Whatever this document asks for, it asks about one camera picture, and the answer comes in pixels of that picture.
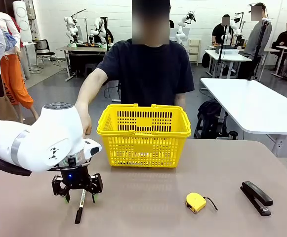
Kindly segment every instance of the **dark navy t-shirt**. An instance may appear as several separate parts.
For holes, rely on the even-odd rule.
[[[119,80],[122,104],[174,105],[176,94],[194,90],[186,50],[172,41],[156,48],[119,41],[97,68]]]

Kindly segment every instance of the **robot logo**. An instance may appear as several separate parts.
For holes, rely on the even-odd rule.
[[[56,157],[54,154],[55,154],[58,150],[59,150],[59,149],[56,149],[55,147],[54,147],[54,148],[51,148],[50,151],[52,151],[53,154],[52,154],[52,157],[50,157],[49,159],[53,159],[53,158],[57,159],[57,157]]]

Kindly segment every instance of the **black stapler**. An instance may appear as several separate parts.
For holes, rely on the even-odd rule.
[[[242,186],[240,187],[240,189],[250,200],[250,202],[253,204],[253,206],[256,208],[258,213],[260,213],[261,216],[271,215],[271,211],[267,207],[273,205],[273,200],[259,187],[257,187],[250,181],[245,181],[242,182]],[[258,204],[255,199],[259,200],[264,206]]]

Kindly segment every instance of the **orange pants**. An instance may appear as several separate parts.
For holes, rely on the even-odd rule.
[[[0,60],[0,70],[6,95],[10,103],[18,105],[18,102],[20,102],[23,107],[29,109],[33,105],[34,100],[28,94],[25,87],[17,55],[3,56]]]

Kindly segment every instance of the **human hand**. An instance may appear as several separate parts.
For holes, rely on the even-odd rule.
[[[92,120],[88,113],[88,105],[76,103],[75,107],[82,122],[83,137],[85,137],[85,135],[90,135],[90,132],[92,131]]]
[[[20,49],[19,49],[18,47],[16,47],[16,46],[14,47],[14,49],[15,49],[15,53],[16,53],[16,55],[17,55],[19,61],[20,61],[20,59],[21,59],[21,51],[20,51]]]

